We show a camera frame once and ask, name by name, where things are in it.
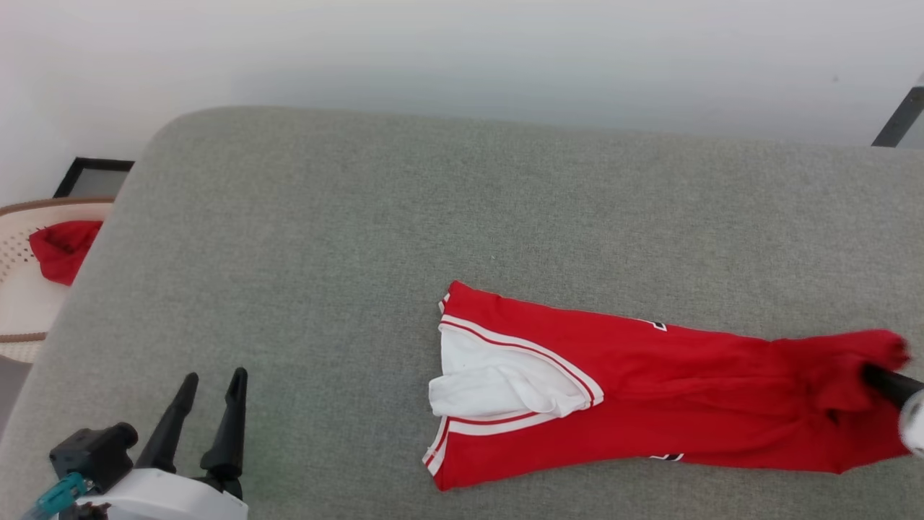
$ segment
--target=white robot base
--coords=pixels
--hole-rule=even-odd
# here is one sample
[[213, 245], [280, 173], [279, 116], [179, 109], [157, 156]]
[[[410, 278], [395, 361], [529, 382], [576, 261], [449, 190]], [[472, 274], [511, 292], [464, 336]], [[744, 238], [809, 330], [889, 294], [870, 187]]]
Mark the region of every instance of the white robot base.
[[77, 500], [84, 504], [102, 506], [109, 520], [247, 520], [248, 513], [227, 491], [156, 468], [133, 469], [104, 495]]
[[[247, 378], [247, 371], [238, 368], [231, 379], [225, 415], [212, 448], [201, 458], [204, 477], [179, 476], [173, 463], [199, 387], [199, 376], [191, 373], [134, 463], [127, 450], [138, 442], [138, 432], [127, 423], [78, 430], [51, 450], [52, 466], [68, 484], [64, 492], [46, 493], [50, 498], [37, 502], [31, 518], [47, 518], [39, 516], [44, 510], [58, 512], [59, 520], [247, 520], [238, 480], [244, 461]], [[60, 507], [50, 503], [59, 499]]]

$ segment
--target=red basketball shorts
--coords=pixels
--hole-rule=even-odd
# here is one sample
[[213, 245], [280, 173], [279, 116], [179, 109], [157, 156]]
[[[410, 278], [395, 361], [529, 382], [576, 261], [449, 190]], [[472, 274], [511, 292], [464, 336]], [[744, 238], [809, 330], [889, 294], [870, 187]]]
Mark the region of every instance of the red basketball shorts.
[[864, 330], [767, 341], [552, 309], [456, 281], [440, 302], [439, 489], [627, 457], [842, 473], [907, 454], [860, 379], [906, 361]]

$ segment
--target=robotic arm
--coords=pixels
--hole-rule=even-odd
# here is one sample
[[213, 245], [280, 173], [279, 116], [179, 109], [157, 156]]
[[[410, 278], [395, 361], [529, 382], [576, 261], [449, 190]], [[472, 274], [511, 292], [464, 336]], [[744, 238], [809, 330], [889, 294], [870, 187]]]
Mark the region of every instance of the robotic arm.
[[862, 377], [898, 408], [902, 443], [916, 456], [924, 457], [924, 383], [875, 365], [865, 365]]
[[225, 394], [225, 415], [201, 459], [205, 477], [176, 474], [174, 455], [192, 409], [199, 376], [186, 376], [132, 466], [126, 453], [138, 442], [127, 423], [82, 429], [55, 447], [49, 459], [61, 483], [24, 518], [59, 520], [246, 520], [240, 481], [244, 461], [247, 371], [238, 368]]

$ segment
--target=white wall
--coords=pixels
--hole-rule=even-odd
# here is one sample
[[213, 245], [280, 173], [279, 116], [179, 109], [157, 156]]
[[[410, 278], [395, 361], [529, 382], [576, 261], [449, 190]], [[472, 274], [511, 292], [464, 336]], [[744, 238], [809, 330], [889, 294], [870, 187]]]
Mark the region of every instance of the white wall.
[[74, 156], [67, 140], [0, 64], [0, 206], [51, 198]]
[[924, 69], [913, 0], [5, 0], [82, 155], [279, 104], [868, 145]]

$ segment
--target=white stripe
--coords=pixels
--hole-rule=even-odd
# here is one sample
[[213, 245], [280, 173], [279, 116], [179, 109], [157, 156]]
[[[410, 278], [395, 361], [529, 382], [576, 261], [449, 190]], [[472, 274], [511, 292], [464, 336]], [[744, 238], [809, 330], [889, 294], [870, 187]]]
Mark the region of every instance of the white stripe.
[[[666, 454], [666, 455], [664, 455], [664, 456], [660, 456], [660, 457], [659, 457], [658, 455], [652, 455], [652, 456], [649, 457], [649, 458], [650, 458], [650, 459], [658, 459], [659, 461], [666, 461], [666, 460], [667, 460], [667, 457], [670, 457], [671, 455], [674, 455], [674, 453], [668, 453], [668, 454]], [[675, 458], [674, 460], [672, 460], [672, 461], [671, 461], [672, 463], [675, 463], [675, 462], [679, 461], [680, 459], [684, 458], [684, 454], [683, 454], [683, 453], [677, 453], [676, 455], [677, 455], [677, 458]]]
[[507, 421], [496, 425], [470, 425], [469, 423], [450, 421], [449, 431], [450, 433], [461, 433], [462, 435], [496, 435], [498, 433], [506, 433], [525, 427], [533, 427], [557, 418], [557, 416], [551, 414], [535, 414], [516, 421]]
[[667, 332], [667, 324], [661, 321], [651, 321], [649, 319], [642, 319], [640, 317], [628, 317], [628, 316], [619, 316], [619, 317], [624, 317], [625, 319], [633, 319], [635, 321], [644, 321], [645, 323], [650, 324], [652, 327], [657, 328], [658, 330], [662, 332]]
[[[434, 454], [434, 450], [440, 444], [440, 439], [443, 438], [443, 433], [446, 430], [446, 424], [449, 422], [447, 417], [443, 417], [440, 420], [440, 427], [436, 430], [436, 439], [433, 440], [433, 444], [430, 445], [430, 448], [427, 448], [427, 452], [423, 455], [422, 462], [427, 465], [427, 469], [430, 470], [431, 475], [436, 475], [436, 472], [440, 470], [440, 466], [443, 465], [443, 458], [446, 454], [446, 444], [449, 443], [449, 437], [446, 436], [446, 439], [443, 441], [443, 445], [440, 446], [440, 449], [437, 450]], [[427, 460], [433, 455], [433, 460], [427, 464]]]
[[446, 457], [446, 443], [443, 443], [443, 446], [436, 453], [436, 456], [433, 457], [433, 460], [430, 461], [430, 465], [427, 466], [427, 471], [431, 475], [436, 475], [440, 471], [440, 467], [443, 466], [443, 459]]
[[446, 304], [447, 304], [447, 303], [449, 303], [449, 293], [448, 293], [448, 292], [447, 292], [446, 295], [443, 297], [443, 299], [440, 300], [440, 302], [437, 304], [437, 305], [440, 306], [440, 312], [441, 312], [441, 313], [446, 312]]
[[[587, 398], [588, 402], [590, 402], [590, 396], [588, 395], [587, 390], [585, 389], [584, 385], [586, 385], [587, 388], [590, 389], [590, 393], [593, 394], [594, 404], [600, 404], [601, 402], [603, 402], [603, 389], [600, 388], [600, 385], [598, 385], [597, 382], [594, 381], [590, 376], [585, 374], [580, 368], [577, 368], [576, 366], [572, 365], [568, 360], [558, 355], [557, 353], [550, 351], [549, 349], [541, 345], [538, 345], [536, 343], [533, 343], [532, 341], [529, 341], [529, 340], [524, 340], [522, 338], [517, 338], [515, 336], [506, 336], [505, 334], [498, 334], [496, 332], [492, 332], [488, 330], [487, 328], [484, 328], [481, 325], [478, 325], [477, 323], [468, 321], [466, 319], [462, 319], [460, 317], [443, 315], [443, 321], [446, 323], [441, 324], [440, 327], [442, 327], [443, 325], [456, 325], [458, 327], [470, 328], [489, 340], [500, 341], [501, 343], [510, 343], [513, 345], [524, 347], [526, 349], [532, 349], [533, 351], [546, 354], [547, 356], [551, 357], [556, 362], [558, 362], [561, 366], [564, 366], [565, 368], [570, 370], [571, 374], [574, 374], [574, 376], [572, 376], [571, 374], [568, 374], [567, 371], [562, 370], [563, 374], [565, 374], [566, 376], [568, 376], [568, 378], [570, 378], [571, 380], [575, 382], [577, 387], [580, 389], [581, 393], [583, 393], [584, 397]], [[459, 330], [461, 332], [467, 332], [463, 328], [460, 328]], [[478, 341], [480, 340], [480, 338], [473, 337], [473, 340]], [[504, 348], [504, 346], [502, 345], [493, 345], [492, 343], [488, 343], [488, 344], [491, 344], [494, 347]], [[532, 353], [532, 354], [537, 355], [540, 358], [542, 358], [542, 356], [539, 354], [536, 354], [536, 353]]]

